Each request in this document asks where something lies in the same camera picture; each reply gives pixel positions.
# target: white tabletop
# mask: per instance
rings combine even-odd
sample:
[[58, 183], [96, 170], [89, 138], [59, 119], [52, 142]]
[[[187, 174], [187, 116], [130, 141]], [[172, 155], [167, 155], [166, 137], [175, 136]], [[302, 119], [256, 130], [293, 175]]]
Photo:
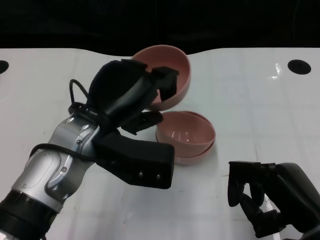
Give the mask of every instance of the white tabletop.
[[[320, 49], [229, 48], [189, 56], [192, 76], [174, 110], [207, 117], [214, 149], [201, 164], [176, 165], [168, 190], [130, 186], [94, 165], [65, 203], [48, 240], [254, 240], [241, 207], [227, 200], [229, 161], [294, 162], [320, 190]], [[100, 67], [121, 57], [80, 49], [0, 49], [0, 199], [36, 144], [68, 117], [69, 80], [87, 89]], [[290, 60], [311, 73], [289, 71]], [[76, 100], [84, 101], [75, 90]], [[131, 138], [155, 141], [155, 128]], [[292, 226], [263, 240], [298, 239]]]

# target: pink bowl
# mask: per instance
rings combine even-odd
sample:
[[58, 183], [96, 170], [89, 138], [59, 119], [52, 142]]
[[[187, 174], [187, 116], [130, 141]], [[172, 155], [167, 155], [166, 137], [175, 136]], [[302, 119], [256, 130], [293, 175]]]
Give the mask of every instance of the pink bowl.
[[[159, 140], [157, 138], [157, 134], [155, 134], [155, 139], [156, 139], [157, 142], [159, 142]], [[202, 154], [200, 154], [198, 156], [193, 156], [193, 157], [174, 156], [174, 162], [176, 164], [180, 164], [180, 165], [193, 165], [193, 164], [199, 163], [208, 155], [208, 153], [210, 153], [210, 150], [214, 146], [214, 143], [215, 142], [213, 142], [211, 144], [211, 146], [204, 153], [202, 153]]]
[[162, 66], [179, 71], [176, 94], [165, 101], [161, 101], [158, 92], [158, 97], [148, 107], [149, 110], [168, 110], [185, 97], [190, 86], [191, 66], [187, 55], [179, 48], [169, 45], [150, 46], [137, 52], [132, 59], [147, 64], [147, 71], [149, 72], [153, 68]]
[[156, 136], [160, 143], [174, 146], [174, 155], [191, 158], [203, 154], [214, 142], [216, 133], [212, 125], [187, 112], [165, 112], [157, 125]]

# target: screw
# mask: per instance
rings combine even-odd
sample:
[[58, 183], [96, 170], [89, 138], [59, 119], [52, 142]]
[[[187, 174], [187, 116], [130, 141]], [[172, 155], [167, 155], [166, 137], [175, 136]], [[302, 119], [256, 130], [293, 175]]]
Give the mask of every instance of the screw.
[[74, 117], [70, 117], [70, 118], [68, 118], [68, 119], [65, 121], [65, 123], [66, 123], [66, 124], [67, 124], [67, 123], [70, 123], [70, 122], [72, 122], [74, 119], [75, 119]]

